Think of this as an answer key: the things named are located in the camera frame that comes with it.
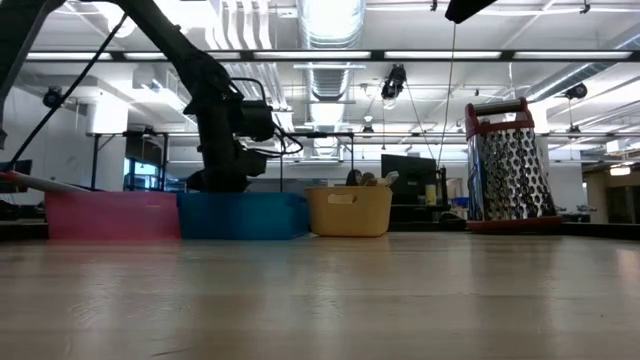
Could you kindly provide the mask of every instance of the blue plastic bin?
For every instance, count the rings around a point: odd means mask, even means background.
[[[290,240],[309,232],[307,199],[289,193],[178,194],[190,240]]]

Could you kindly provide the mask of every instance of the desk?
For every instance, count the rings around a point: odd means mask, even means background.
[[[610,359],[640,352],[640,243],[389,234],[0,246],[23,359]]]

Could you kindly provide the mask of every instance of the pink bin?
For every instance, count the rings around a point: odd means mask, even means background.
[[[144,192],[47,193],[49,238],[180,240],[176,195]]]

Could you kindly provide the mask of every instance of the tan plastic basket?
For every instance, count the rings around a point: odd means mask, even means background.
[[[319,236],[378,237],[389,229],[391,190],[342,186],[306,190],[311,231]]]

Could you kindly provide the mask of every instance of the fluorescent light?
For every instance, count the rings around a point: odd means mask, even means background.
[[[211,55],[216,60],[239,60],[240,53],[234,51],[208,51],[207,54]]]
[[[364,70],[367,66],[353,64],[294,64],[293,68],[296,70]]]
[[[386,51],[385,59],[497,59],[500,51]]]
[[[254,53],[256,59],[276,60],[307,60],[307,59],[368,59],[369,51],[258,51]]]
[[[167,57],[160,52],[150,53],[124,53],[127,60],[167,60]]]
[[[631,174],[631,168],[628,166],[616,166],[609,170],[611,176],[625,176]]]
[[[29,53],[27,60],[91,60],[96,55],[92,52],[37,52]],[[111,54],[102,53],[98,60],[113,60]]]
[[[626,59],[631,51],[518,51],[514,59]]]

